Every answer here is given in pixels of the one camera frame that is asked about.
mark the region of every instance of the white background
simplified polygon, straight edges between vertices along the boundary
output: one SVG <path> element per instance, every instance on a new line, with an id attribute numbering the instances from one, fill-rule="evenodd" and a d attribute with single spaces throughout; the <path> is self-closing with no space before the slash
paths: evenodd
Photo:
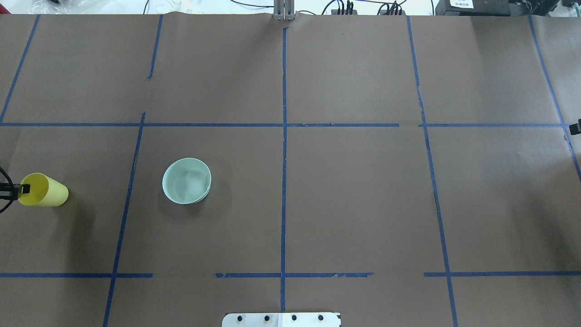
<path id="1" fill-rule="evenodd" d="M 61 0 L 66 6 L 54 5 L 47 0 L 0 0 L 12 13 L 107 13 L 107 14 L 141 14 L 146 0 Z M 295 0 L 295 10 L 309 10 L 318 15 L 329 0 Z M 439 0 L 433 0 L 434 6 Z M 195 14 L 248 14 L 267 12 L 272 8 L 260 9 L 237 5 L 230 0 L 150 0 L 148 13 L 159 14 L 180 11 Z M 239 0 L 239 2 L 255 5 L 272 5 L 273 0 Z M 355 2 L 355 10 L 359 15 L 375 15 L 379 9 L 378 3 Z M 431 15 L 432 7 L 429 0 L 407 0 L 403 9 L 408 15 Z M 336 9 L 332 4 L 327 10 Z M 572 8 L 558 5 L 552 16 L 577 16 Z"/>

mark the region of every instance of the light green bowl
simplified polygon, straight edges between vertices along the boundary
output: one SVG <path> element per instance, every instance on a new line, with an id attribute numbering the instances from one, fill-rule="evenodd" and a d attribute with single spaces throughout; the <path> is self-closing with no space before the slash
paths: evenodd
<path id="1" fill-rule="evenodd" d="M 210 168 L 196 158 L 183 158 L 172 163 L 163 174 L 163 193 L 177 204 L 202 201 L 210 191 Z"/>

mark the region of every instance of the yellow cup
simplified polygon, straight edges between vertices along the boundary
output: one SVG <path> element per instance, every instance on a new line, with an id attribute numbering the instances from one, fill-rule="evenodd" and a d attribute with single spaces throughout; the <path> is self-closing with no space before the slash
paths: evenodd
<path id="1" fill-rule="evenodd" d="M 30 193 L 22 194 L 18 199 L 24 205 L 58 207 L 69 197 L 66 186 L 41 173 L 26 176 L 20 184 L 30 185 Z"/>

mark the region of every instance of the wire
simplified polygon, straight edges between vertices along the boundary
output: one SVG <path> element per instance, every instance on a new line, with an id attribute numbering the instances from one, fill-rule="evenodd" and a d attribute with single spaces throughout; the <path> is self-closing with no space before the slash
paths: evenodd
<path id="1" fill-rule="evenodd" d="M 372 2 L 372 3 L 387 3 L 385 1 L 372 1 L 372 0 L 356 0 L 356 1 L 361 1 L 361 2 Z"/>
<path id="2" fill-rule="evenodd" d="M 237 3 L 239 5 L 248 6 L 248 7 L 258 7 L 258 8 L 274 8 L 274 6 L 259 6 L 259 5 L 249 5 L 248 3 L 241 3 L 238 1 L 230 0 L 233 3 Z"/>
<path id="3" fill-rule="evenodd" d="M 337 0 L 337 15 L 345 15 L 345 3 L 343 2 L 343 0 Z"/>
<path id="4" fill-rule="evenodd" d="M 149 0 L 147 0 L 147 2 L 145 2 L 145 6 L 144 6 L 144 15 L 145 15 L 145 9 L 147 9 L 148 5 L 149 5 Z"/>
<path id="5" fill-rule="evenodd" d="M 331 1 L 329 1 L 329 3 L 328 3 L 326 6 L 325 6 L 325 9 L 323 9 L 323 12 L 321 13 L 321 15 L 324 15 L 324 14 L 325 14 L 325 11 L 327 10 L 327 8 L 329 8 L 329 6 L 330 6 L 330 5 L 331 5 L 333 2 L 335 2 L 335 1 L 337 1 L 337 4 L 338 4 L 338 5 L 340 5 L 340 3 L 339 3 L 339 0 L 331 0 Z"/>
<path id="6" fill-rule="evenodd" d="M 524 1 L 523 3 L 526 5 L 527 9 L 529 9 L 529 15 L 530 15 L 530 13 L 533 11 L 533 6 L 528 1 Z"/>
<path id="7" fill-rule="evenodd" d="M 0 167 L 0 173 L 2 173 L 2 175 L 4 175 L 4 177 L 8 181 L 8 184 L 10 184 L 10 188 L 13 189 L 14 183 L 12 182 L 12 179 L 10 178 L 10 176 L 8 176 L 6 171 L 4 171 L 4 169 L 2 169 L 2 167 Z M 8 203 L 2 209 L 0 209 L 0 214 L 3 213 L 4 210 L 8 209 L 8 207 L 10 206 L 10 204 L 12 204 L 12 202 L 14 202 L 14 200 L 8 201 Z"/>
<path id="8" fill-rule="evenodd" d="M 384 4 L 383 4 L 383 5 L 381 5 L 381 6 L 379 7 L 379 9 L 377 10 L 377 15 L 379 15 L 379 14 L 381 13 L 381 9 L 382 9 L 382 8 L 383 8 L 383 6 L 385 6 L 385 5 L 387 5 L 387 6 L 389 7 L 389 4 L 388 4 L 388 3 L 384 3 Z"/>

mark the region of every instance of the black cable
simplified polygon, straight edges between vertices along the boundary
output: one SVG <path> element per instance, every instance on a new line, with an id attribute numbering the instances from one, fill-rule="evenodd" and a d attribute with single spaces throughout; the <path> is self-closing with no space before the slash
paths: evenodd
<path id="1" fill-rule="evenodd" d="M 2 175 L 4 175 L 4 177 L 8 181 L 8 184 L 10 184 L 10 188 L 13 189 L 14 183 L 12 183 L 12 179 L 10 179 L 10 176 L 8 176 L 8 174 L 4 171 L 4 169 L 2 169 L 2 167 L 0 167 L 0 173 L 2 173 Z M 12 204 L 12 202 L 14 202 L 14 200 L 8 201 L 8 203 L 4 206 L 4 208 L 0 209 L 0 214 L 3 213 L 4 210 L 8 209 L 8 207 L 10 206 L 10 204 Z"/>
<path id="2" fill-rule="evenodd" d="M 337 0 L 337 7 L 337 15 L 345 15 L 345 3 L 343 0 Z"/>
<path id="3" fill-rule="evenodd" d="M 274 8 L 274 6 L 259 6 L 259 5 L 249 5 L 248 3 L 241 3 L 238 1 L 234 1 L 234 0 L 230 0 L 233 3 L 237 3 L 239 5 L 244 5 L 244 6 L 248 6 L 248 7 L 258 7 L 258 8 Z"/>
<path id="4" fill-rule="evenodd" d="M 145 15 L 145 9 L 147 9 L 147 5 L 149 5 L 149 0 L 147 0 L 147 2 L 145 2 L 145 6 L 144 6 L 144 15 Z"/>
<path id="5" fill-rule="evenodd" d="M 329 1 L 329 3 L 328 3 L 326 6 L 325 6 L 325 9 L 323 9 L 323 12 L 321 13 L 321 15 L 324 15 L 324 14 L 325 14 L 325 10 L 326 10 L 327 8 L 329 8 L 329 6 L 330 6 L 330 5 L 331 5 L 333 2 L 335 2 L 335 1 L 337 1 L 337 4 L 339 3 L 339 0 L 331 0 L 331 1 Z"/>
<path id="6" fill-rule="evenodd" d="M 355 1 L 361 1 L 361 2 L 372 2 L 372 3 L 387 3 L 389 5 L 391 5 L 391 2 L 385 2 L 385 1 L 372 1 L 372 0 L 355 0 Z"/>
<path id="7" fill-rule="evenodd" d="M 387 5 L 387 6 L 388 6 L 388 8 L 389 8 L 389 3 L 384 3 L 384 4 L 383 4 L 383 5 L 381 5 L 381 6 L 379 7 L 379 9 L 377 10 L 377 15 L 379 15 L 379 14 L 381 13 L 381 9 L 382 9 L 382 8 L 383 8 L 383 6 L 385 6 L 385 5 Z"/>

